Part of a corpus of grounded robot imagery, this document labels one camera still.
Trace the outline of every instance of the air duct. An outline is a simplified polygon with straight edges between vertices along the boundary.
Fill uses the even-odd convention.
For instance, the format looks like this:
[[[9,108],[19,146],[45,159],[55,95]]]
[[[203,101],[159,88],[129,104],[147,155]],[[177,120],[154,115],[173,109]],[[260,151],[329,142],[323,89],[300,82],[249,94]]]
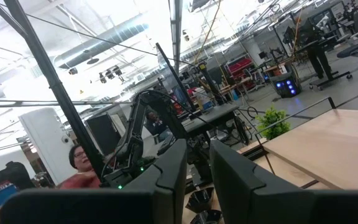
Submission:
[[[107,30],[97,36],[97,38],[120,44],[148,29],[149,25],[145,21],[147,21],[147,19],[145,19],[145,14],[139,14],[138,16]],[[116,46],[116,44],[103,40],[88,40],[57,56],[54,60],[55,66],[63,69],[73,68],[74,66],[89,60],[91,57]]]

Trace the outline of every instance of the green plant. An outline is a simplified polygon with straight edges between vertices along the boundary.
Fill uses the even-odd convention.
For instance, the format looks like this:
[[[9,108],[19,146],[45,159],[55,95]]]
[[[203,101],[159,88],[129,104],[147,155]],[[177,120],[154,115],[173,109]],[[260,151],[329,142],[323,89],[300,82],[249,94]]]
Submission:
[[[280,121],[281,119],[285,118],[285,111],[277,111],[274,109],[273,106],[271,106],[269,109],[266,110],[265,116],[257,116],[256,118],[260,122],[257,129],[262,130],[266,128],[267,126],[276,123],[277,121]],[[281,134],[286,133],[290,130],[291,124],[283,121],[279,124],[276,124],[275,126],[266,129],[265,131],[262,131],[262,135],[265,136],[268,140],[271,140]]]

